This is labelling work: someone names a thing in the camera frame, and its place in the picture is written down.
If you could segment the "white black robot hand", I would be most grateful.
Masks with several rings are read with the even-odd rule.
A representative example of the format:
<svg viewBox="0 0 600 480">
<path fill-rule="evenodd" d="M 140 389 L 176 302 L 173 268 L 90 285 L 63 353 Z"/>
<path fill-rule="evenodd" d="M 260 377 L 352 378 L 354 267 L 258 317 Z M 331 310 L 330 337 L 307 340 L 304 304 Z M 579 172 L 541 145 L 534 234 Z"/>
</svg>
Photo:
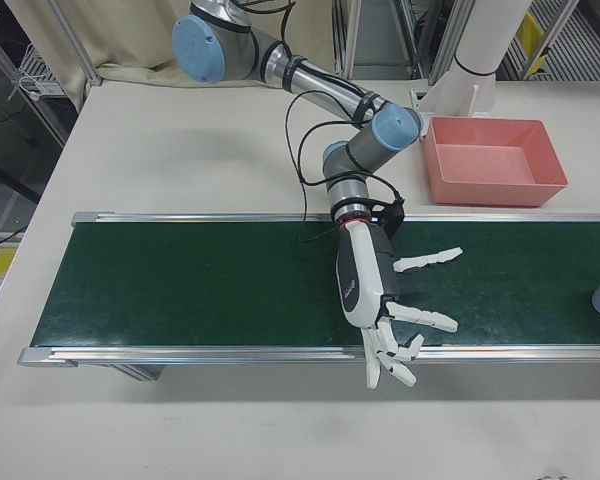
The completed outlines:
<svg viewBox="0 0 600 480">
<path fill-rule="evenodd" d="M 399 303 L 397 275 L 407 270 L 448 263 L 463 253 L 459 247 L 434 254 L 395 258 L 384 230 L 354 219 L 339 230 L 336 277 L 342 311 L 349 324 L 360 329 L 366 359 L 367 387 L 377 387 L 382 369 L 411 387 L 416 377 L 406 364 L 417 357 L 424 337 L 417 333 L 401 346 L 393 320 L 455 332 L 458 323 L 439 312 Z"/>
</svg>

